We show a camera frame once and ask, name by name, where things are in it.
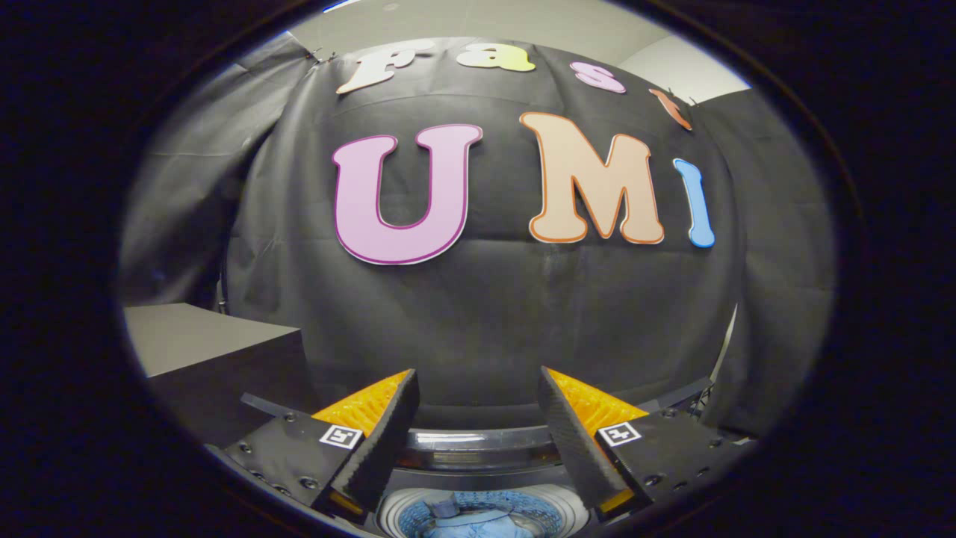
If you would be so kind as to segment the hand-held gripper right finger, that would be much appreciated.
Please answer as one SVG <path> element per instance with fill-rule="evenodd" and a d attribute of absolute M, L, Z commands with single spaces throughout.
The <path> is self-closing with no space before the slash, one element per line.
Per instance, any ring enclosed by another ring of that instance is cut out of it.
<path fill-rule="evenodd" d="M 645 411 L 543 367 L 537 403 L 585 507 L 612 518 L 689 503 L 754 452 L 672 406 Z"/>

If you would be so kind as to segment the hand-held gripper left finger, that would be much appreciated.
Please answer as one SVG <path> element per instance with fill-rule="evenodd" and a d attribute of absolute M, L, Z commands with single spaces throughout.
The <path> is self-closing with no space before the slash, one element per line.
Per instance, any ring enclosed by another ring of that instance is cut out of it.
<path fill-rule="evenodd" d="M 420 403 L 410 368 L 321 406 L 310 385 L 246 392 L 205 452 L 281 528 L 359 528 L 378 508 Z"/>

